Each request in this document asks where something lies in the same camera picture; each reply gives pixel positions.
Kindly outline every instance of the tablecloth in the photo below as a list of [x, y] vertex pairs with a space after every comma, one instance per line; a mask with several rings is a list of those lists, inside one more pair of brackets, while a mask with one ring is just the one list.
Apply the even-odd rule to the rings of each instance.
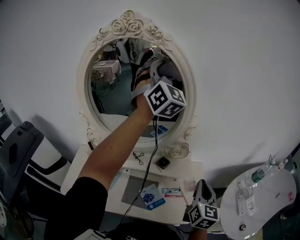
[[112, 84], [116, 78], [115, 74], [121, 74], [121, 65], [119, 60], [107, 60], [99, 61], [93, 66], [94, 70], [99, 70], [104, 72], [103, 80]]

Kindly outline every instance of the forearm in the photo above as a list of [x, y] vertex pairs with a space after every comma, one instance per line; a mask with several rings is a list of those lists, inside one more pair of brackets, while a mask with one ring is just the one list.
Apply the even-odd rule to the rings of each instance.
[[152, 117], [135, 110], [92, 151], [79, 177], [92, 177], [108, 189]]
[[190, 233], [188, 240], [207, 240], [207, 231], [204, 229], [197, 229]]

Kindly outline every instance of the carved rose decoration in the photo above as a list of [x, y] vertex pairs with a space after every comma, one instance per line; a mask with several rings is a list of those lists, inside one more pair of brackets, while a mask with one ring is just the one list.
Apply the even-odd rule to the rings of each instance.
[[186, 142], [178, 142], [164, 148], [161, 154], [171, 158], [185, 158], [189, 154], [189, 145]]
[[120, 36], [125, 38], [135, 37], [144, 38], [157, 46], [163, 46], [166, 50], [172, 51], [168, 44], [171, 37], [159, 31], [157, 26], [151, 24], [151, 20], [145, 17], [140, 19], [135, 17], [133, 11], [128, 10], [121, 15], [119, 19], [114, 20], [110, 26], [100, 29], [98, 35], [92, 41], [94, 51], [98, 46], [102, 46], [104, 42], [114, 41]]
[[97, 135], [95, 132], [95, 129], [90, 125], [90, 122], [86, 118], [86, 116], [83, 113], [79, 113], [82, 115], [82, 121], [86, 122], [87, 125], [87, 130], [86, 130], [86, 138], [88, 141], [92, 143], [95, 147], [102, 141], [102, 138]]
[[112, 22], [112, 33], [113, 34], [123, 34], [126, 31], [126, 26], [122, 20], [114, 20]]
[[135, 14], [133, 11], [129, 10], [122, 14], [121, 19], [124, 19], [125, 22], [129, 22], [131, 19], [135, 17]]
[[133, 33], [134, 35], [139, 34], [142, 30], [143, 30], [143, 22], [141, 20], [138, 19], [134, 19], [132, 21], [130, 21], [130, 23], [128, 24], [128, 28], [127, 30], [131, 33]]

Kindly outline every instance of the white table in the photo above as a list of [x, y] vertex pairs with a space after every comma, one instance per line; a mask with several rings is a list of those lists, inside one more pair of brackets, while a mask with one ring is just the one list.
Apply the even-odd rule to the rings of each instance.
[[[238, 216], [235, 194], [238, 189], [238, 181], [250, 176], [259, 167], [252, 168], [241, 174], [226, 189], [221, 202], [221, 225], [226, 235], [235, 240], [244, 240], [258, 232], [267, 221], [279, 210], [292, 204], [296, 197], [296, 183], [293, 176], [285, 169], [276, 175], [266, 176], [256, 187], [253, 187], [255, 205], [257, 212], [252, 216], [248, 215], [246, 204], [244, 204], [245, 214]], [[246, 225], [244, 231], [239, 228]]]
[[119, 60], [99, 61], [93, 66], [94, 70], [105, 72], [103, 80], [112, 84], [116, 78], [115, 74], [121, 74], [121, 65]]
[[[91, 153], [90, 148], [87, 145], [81, 145], [71, 166], [66, 175], [66, 178], [60, 188], [62, 194], [66, 194], [68, 190], [72, 187], [74, 182], [79, 176], [79, 173], [86, 162], [87, 158]], [[129, 163], [125, 163], [123, 168], [121, 169], [122, 175], [114, 184], [111, 190], [108, 192], [108, 199], [106, 204], [106, 211], [117, 213], [123, 215], [129, 207], [129, 204], [121, 202], [123, 193], [125, 191], [129, 176], [136, 176], [140, 178], [144, 178], [144, 172], [142, 168], [147, 166], [147, 162], [144, 162], [144, 165], [139, 165], [137, 160], [128, 159]], [[158, 181], [158, 189], [161, 188], [174, 188], [180, 187], [183, 190], [184, 197], [177, 197], [177, 198], [165, 198], [166, 203], [159, 206], [158, 208], [150, 211], [142, 208], [138, 208], [133, 206], [128, 213], [128, 216], [135, 217], [135, 218], [143, 218], [155, 222], [165, 223], [165, 224], [188, 224], [188, 222], [183, 222], [183, 214], [186, 209], [186, 205], [190, 205], [193, 200], [193, 193], [194, 192], [185, 192], [184, 191], [184, 180], [174, 181], [172, 177], [165, 177], [165, 174], [169, 174], [170, 176], [177, 171], [177, 164], [180, 163], [173, 163], [173, 172], [164, 172], [161, 173], [156, 166], [152, 166], [150, 168], [150, 172], [155, 174], [149, 174], [148, 180]], [[125, 166], [130, 166], [130, 170], [126, 172]], [[191, 163], [188, 178], [189, 180], [198, 181], [203, 179], [203, 168], [202, 163]]]

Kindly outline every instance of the ornate mirror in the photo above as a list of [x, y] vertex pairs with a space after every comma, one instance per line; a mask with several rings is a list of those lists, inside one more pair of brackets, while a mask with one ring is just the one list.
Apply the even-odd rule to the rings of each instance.
[[[101, 28], [89, 43], [77, 71], [81, 113], [88, 122], [93, 144], [104, 139], [134, 111], [130, 92], [138, 68], [151, 56], [165, 64], [157, 73], [184, 92], [187, 108], [171, 119], [160, 118], [159, 146], [185, 141], [195, 110], [195, 83], [187, 60], [174, 40], [153, 22], [131, 10]], [[155, 132], [152, 122], [140, 137], [135, 150], [151, 150]]]

